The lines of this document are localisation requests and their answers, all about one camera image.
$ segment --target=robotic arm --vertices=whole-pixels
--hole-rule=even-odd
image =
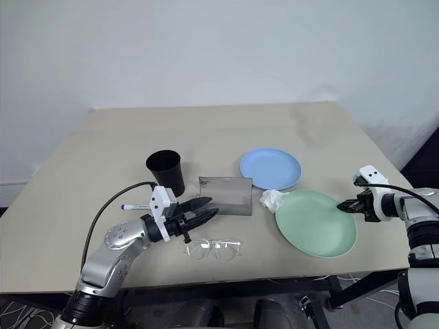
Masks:
[[[439,191],[432,188],[406,191],[388,185],[387,178],[373,166],[362,167],[354,175],[354,185],[362,186],[364,191],[357,199],[346,200],[337,207],[345,212],[362,213],[366,221],[389,221],[396,217],[404,221],[411,250],[410,268],[401,271],[398,278],[401,308],[412,320],[410,328],[436,328],[439,324]]]
[[[52,328],[100,328],[102,306],[119,292],[134,259],[152,243],[168,241],[173,235],[183,235],[185,243],[191,242],[188,231],[206,223],[218,209],[205,210],[189,220],[185,213],[211,200],[199,197],[179,204],[170,188],[156,186],[150,201],[153,216],[145,215],[107,231],[104,242],[87,258],[75,291]]]

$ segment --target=glasses lens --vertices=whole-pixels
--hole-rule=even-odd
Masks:
[[[215,256],[226,262],[232,260],[241,250],[241,243],[236,240],[224,239],[215,244]]]
[[[207,239],[194,239],[186,245],[187,254],[192,259],[200,260],[207,256],[211,243]]]

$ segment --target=gray wall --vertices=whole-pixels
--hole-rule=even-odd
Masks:
[[[2,206],[90,108],[333,100],[398,168],[439,124],[435,0],[0,4]]]

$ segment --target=wooden table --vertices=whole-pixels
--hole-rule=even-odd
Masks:
[[[239,161],[258,147],[277,147],[302,165],[301,181],[338,199],[360,191],[352,176],[374,165],[391,184],[410,187],[405,178],[335,103],[197,108],[93,110],[59,146],[0,220],[0,278],[3,292],[70,291],[79,276],[84,240],[101,205],[117,191],[152,180],[145,159],[174,149],[182,158],[186,191],[195,197],[198,176],[240,176]],[[120,197],[103,213],[91,251],[111,226],[144,212],[122,211],[122,203],[145,203],[149,187]],[[366,223],[356,216],[358,241],[340,258],[316,258],[291,246],[274,215],[253,188],[253,216],[218,215],[191,232],[213,240],[235,238],[241,255],[224,263],[185,254],[182,238],[160,242],[134,262],[125,287],[319,276],[407,267],[409,251],[402,221]]]

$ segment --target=crumpled tissue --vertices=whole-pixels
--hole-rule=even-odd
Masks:
[[[266,190],[262,193],[261,202],[272,214],[278,210],[283,204],[283,196],[289,195],[289,192],[282,193],[277,190]]]

